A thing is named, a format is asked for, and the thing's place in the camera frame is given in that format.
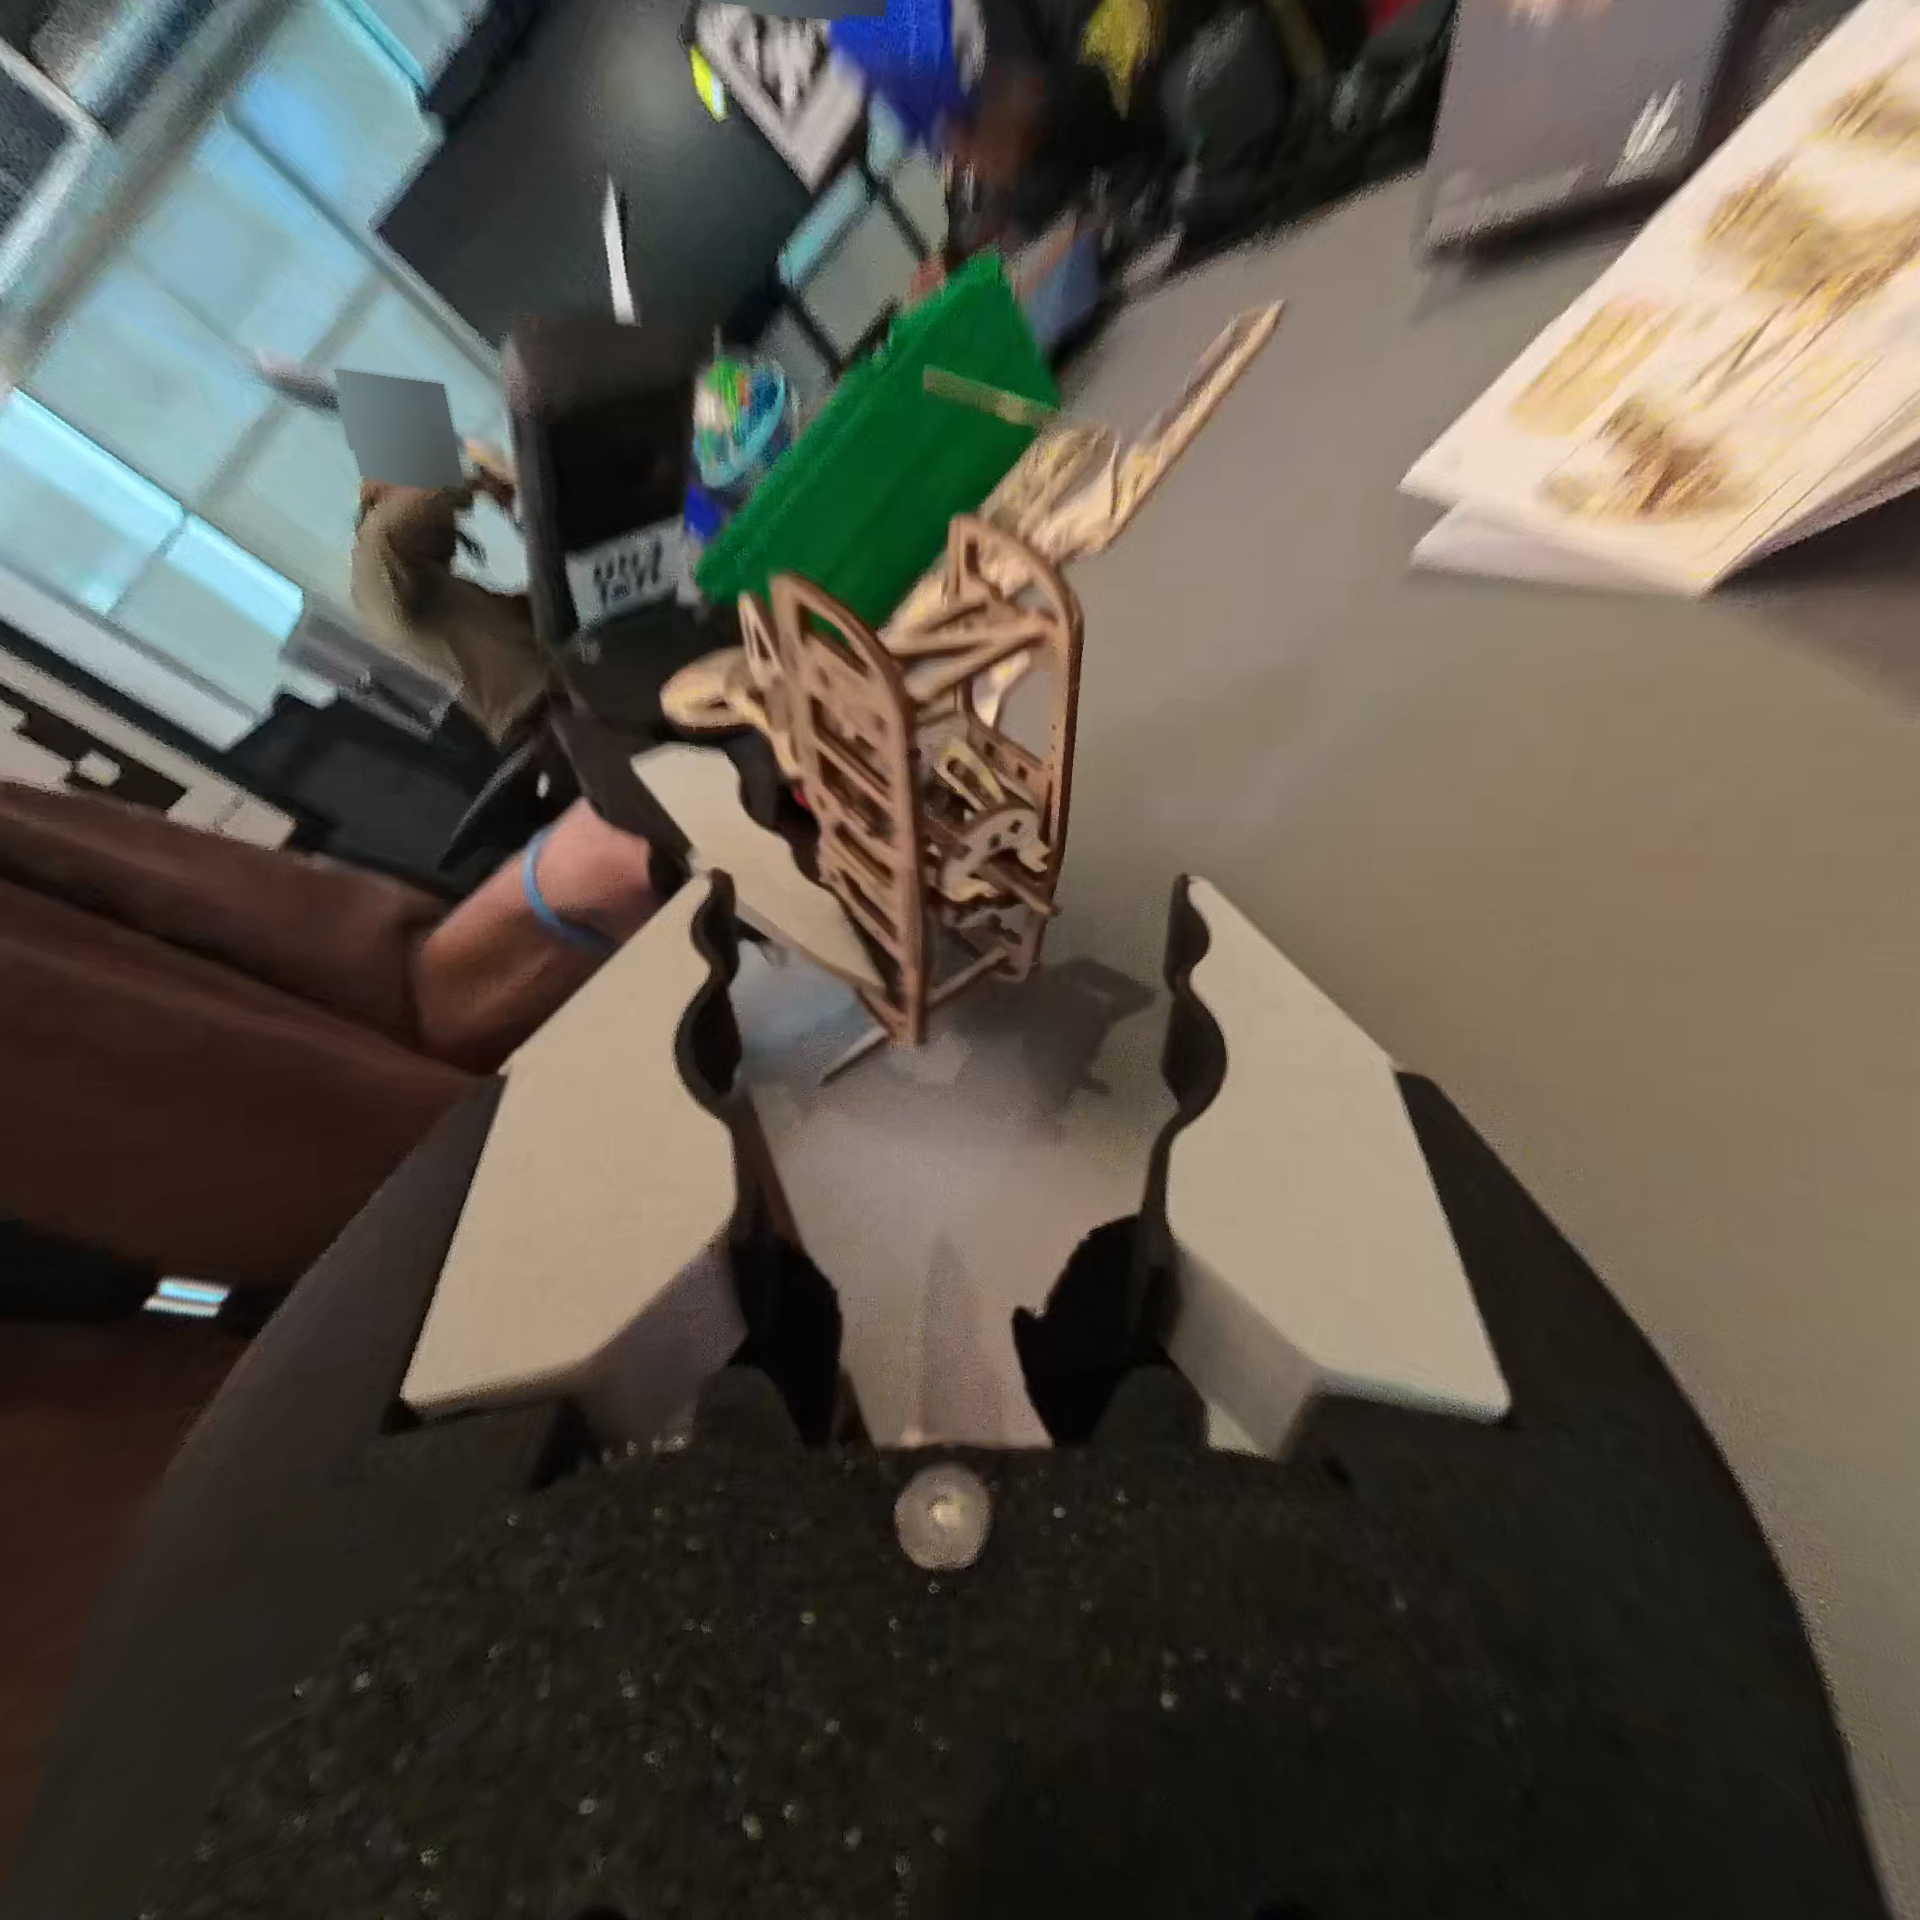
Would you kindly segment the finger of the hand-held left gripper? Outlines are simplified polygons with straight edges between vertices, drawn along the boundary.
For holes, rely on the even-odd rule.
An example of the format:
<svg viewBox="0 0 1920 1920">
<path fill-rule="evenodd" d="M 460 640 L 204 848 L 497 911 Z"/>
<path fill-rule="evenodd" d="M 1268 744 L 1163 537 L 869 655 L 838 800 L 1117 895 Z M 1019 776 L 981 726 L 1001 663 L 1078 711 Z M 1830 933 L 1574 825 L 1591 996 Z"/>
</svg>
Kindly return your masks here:
<svg viewBox="0 0 1920 1920">
<path fill-rule="evenodd" d="M 883 989 L 872 952 L 846 907 L 805 875 L 779 832 L 749 815 L 731 756 L 667 743 L 636 753 L 630 772 L 688 839 L 691 863 L 731 880 L 735 917 L 748 928 L 853 989 Z"/>
</svg>

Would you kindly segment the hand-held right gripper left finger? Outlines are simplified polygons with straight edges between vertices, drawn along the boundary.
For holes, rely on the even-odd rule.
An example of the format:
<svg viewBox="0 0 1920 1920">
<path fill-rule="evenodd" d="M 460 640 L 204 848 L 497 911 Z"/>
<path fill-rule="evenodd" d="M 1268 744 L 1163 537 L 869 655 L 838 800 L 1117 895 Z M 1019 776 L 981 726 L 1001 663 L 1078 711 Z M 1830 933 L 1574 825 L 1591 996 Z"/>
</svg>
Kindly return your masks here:
<svg viewBox="0 0 1920 1920">
<path fill-rule="evenodd" d="M 744 1336 L 728 875 L 688 880 L 502 1071 L 401 1403 L 672 1423 Z"/>
</svg>

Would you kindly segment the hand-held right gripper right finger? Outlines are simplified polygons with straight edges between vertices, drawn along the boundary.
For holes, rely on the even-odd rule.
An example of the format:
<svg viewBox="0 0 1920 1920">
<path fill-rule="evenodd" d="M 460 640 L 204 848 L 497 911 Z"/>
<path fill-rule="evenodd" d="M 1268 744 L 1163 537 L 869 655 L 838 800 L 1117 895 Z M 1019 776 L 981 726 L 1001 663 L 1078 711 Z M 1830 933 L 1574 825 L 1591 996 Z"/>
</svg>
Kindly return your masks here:
<svg viewBox="0 0 1920 1920">
<path fill-rule="evenodd" d="M 1391 1055 L 1219 886 L 1167 905 L 1166 1352 L 1240 1451 L 1340 1397 L 1495 1423 L 1510 1391 Z"/>
</svg>

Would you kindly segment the wooden mechanical model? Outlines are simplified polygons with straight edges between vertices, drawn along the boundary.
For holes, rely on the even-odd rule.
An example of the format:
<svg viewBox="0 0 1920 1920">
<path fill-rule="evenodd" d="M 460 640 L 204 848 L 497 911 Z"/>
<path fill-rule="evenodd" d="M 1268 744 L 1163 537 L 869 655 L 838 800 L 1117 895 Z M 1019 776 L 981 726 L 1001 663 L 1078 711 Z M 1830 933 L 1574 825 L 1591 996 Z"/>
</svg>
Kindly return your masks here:
<svg viewBox="0 0 1920 1920">
<path fill-rule="evenodd" d="M 887 630 L 791 571 L 740 593 L 735 630 L 662 683 L 662 719 L 760 735 L 813 822 L 835 939 L 862 963 L 789 911 L 769 937 L 838 974 L 899 1047 L 974 985 L 1029 977 L 1057 915 L 1083 663 L 1056 564 L 963 515 Z"/>
</svg>

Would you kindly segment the person's left forearm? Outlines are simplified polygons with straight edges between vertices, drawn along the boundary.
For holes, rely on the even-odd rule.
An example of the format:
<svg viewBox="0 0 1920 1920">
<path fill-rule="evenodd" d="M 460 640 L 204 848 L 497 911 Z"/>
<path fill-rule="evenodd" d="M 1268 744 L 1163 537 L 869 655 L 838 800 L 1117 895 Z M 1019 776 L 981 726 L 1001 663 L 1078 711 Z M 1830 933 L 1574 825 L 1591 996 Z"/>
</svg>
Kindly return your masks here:
<svg viewBox="0 0 1920 1920">
<path fill-rule="evenodd" d="M 423 1051 L 469 1071 L 502 1065 L 660 901 L 652 844 L 572 804 L 423 939 Z"/>
</svg>

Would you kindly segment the grey desk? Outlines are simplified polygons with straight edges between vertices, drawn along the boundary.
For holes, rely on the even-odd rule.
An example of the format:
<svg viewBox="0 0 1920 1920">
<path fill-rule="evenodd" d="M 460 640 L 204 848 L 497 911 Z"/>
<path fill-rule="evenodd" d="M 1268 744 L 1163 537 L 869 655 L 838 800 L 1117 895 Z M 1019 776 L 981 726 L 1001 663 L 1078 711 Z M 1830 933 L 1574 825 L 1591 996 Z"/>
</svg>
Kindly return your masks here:
<svg viewBox="0 0 1920 1920">
<path fill-rule="evenodd" d="M 1037 1440 L 1011 1313 L 1135 1205 L 1169 881 L 1212 880 L 1436 1080 L 1683 1380 L 1799 1597 L 1915 1915 L 1915 501 L 1702 603 L 1449 577 L 1412 460 L 1624 243 L 1423 261 L 1393 177 L 1129 304 L 1132 433 L 1278 336 L 1087 613 L 1029 989 L 823 1086 L 846 998 L 748 967 L 753 1094 L 883 1441 Z"/>
</svg>

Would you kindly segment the colourful round container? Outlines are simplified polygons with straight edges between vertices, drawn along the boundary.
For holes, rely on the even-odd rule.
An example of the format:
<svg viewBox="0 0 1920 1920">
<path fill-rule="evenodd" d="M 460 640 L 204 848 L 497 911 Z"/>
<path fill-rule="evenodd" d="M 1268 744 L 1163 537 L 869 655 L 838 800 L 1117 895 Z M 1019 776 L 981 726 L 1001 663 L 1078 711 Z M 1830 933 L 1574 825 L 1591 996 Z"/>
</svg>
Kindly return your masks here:
<svg viewBox="0 0 1920 1920">
<path fill-rule="evenodd" d="M 720 349 L 693 385 L 691 446 L 699 485 L 744 496 L 792 440 L 798 404 L 772 356 Z"/>
</svg>

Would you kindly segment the green plastic box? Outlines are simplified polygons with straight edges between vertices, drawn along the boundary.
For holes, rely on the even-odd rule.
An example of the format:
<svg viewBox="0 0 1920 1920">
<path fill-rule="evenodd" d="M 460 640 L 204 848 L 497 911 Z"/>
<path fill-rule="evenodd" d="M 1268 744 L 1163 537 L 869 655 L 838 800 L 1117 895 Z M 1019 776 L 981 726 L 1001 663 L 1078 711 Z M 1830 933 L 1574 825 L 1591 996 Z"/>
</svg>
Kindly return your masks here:
<svg viewBox="0 0 1920 1920">
<path fill-rule="evenodd" d="M 997 251 L 971 256 L 859 358 L 695 567 L 711 607 L 792 573 L 883 629 L 1035 428 L 923 393 L 947 368 L 1057 406 L 1057 384 Z"/>
</svg>

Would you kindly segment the thin wooden strip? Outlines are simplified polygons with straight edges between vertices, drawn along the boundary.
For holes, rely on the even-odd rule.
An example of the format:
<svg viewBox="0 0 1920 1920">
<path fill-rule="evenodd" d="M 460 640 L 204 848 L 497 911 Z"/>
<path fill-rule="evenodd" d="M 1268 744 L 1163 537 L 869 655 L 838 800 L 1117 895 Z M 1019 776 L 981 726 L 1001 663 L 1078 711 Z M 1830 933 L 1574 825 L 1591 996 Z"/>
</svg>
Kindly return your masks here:
<svg viewBox="0 0 1920 1920">
<path fill-rule="evenodd" d="M 1006 425 L 1039 430 L 1057 414 L 1057 406 L 1052 401 L 1030 400 L 1014 390 L 997 389 L 990 382 L 971 374 L 958 374 L 947 368 L 923 368 L 921 385 L 923 393 L 934 400 L 947 400 Z"/>
</svg>

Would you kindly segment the glass window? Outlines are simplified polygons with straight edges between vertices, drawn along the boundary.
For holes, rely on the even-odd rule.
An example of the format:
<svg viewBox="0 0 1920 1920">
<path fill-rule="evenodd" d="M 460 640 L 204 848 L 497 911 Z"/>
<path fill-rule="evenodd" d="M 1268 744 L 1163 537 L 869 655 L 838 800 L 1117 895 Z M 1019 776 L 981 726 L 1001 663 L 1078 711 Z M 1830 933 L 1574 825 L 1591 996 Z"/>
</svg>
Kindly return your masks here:
<svg viewBox="0 0 1920 1920">
<path fill-rule="evenodd" d="M 502 449 L 495 351 L 377 237 L 480 4 L 5 4 L 5 141 L 93 132 L 5 237 L 5 621 L 221 751 L 352 621 L 357 464 L 272 374 L 443 385 Z"/>
</svg>

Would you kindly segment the wide wooden puzzle sheet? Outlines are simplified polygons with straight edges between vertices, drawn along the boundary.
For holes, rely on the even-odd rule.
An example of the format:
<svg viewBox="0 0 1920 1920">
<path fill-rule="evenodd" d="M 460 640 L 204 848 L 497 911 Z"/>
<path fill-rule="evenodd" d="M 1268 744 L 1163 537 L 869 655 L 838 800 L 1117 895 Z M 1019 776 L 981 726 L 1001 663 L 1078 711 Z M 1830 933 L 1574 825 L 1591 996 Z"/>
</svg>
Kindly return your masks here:
<svg viewBox="0 0 1920 1920">
<path fill-rule="evenodd" d="M 1200 438 L 1284 315 L 1275 299 L 1233 315 L 1184 385 L 1134 438 L 1103 422 L 1056 422 L 981 505 L 981 519 L 1054 567 L 1103 553 Z"/>
</svg>

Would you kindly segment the black and white framed poster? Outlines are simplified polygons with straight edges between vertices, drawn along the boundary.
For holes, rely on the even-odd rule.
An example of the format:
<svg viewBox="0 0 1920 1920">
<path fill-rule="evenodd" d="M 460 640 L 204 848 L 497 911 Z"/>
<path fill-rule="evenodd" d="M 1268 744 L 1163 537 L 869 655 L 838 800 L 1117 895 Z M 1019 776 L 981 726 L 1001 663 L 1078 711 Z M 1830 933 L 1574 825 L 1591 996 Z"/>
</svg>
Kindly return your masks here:
<svg viewBox="0 0 1920 1920">
<path fill-rule="evenodd" d="M 256 848 L 288 848 L 296 820 L 199 758 L 1 652 L 1 780 L 117 800 Z"/>
</svg>

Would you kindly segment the printed instruction booklet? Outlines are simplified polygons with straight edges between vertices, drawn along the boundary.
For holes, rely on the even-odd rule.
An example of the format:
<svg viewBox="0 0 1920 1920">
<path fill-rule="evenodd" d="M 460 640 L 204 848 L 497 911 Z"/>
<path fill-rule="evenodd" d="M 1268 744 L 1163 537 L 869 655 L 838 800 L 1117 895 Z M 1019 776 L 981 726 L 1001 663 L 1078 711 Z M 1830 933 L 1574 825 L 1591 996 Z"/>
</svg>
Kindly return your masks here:
<svg viewBox="0 0 1920 1920">
<path fill-rule="evenodd" d="M 1918 4 L 1857 4 L 1400 480 L 1408 561 L 1701 597 L 1918 486 Z"/>
</svg>

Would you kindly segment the dark cardboard box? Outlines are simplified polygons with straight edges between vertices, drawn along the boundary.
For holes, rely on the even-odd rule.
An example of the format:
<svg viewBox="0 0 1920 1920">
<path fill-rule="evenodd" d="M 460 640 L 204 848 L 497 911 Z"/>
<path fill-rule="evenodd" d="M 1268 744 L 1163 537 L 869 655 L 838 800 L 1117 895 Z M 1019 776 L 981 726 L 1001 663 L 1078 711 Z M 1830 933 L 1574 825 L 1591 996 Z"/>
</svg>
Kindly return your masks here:
<svg viewBox="0 0 1920 1920">
<path fill-rule="evenodd" d="M 1672 190 L 1721 121 L 1757 7 L 1465 3 L 1416 249 L 1446 256 Z"/>
</svg>

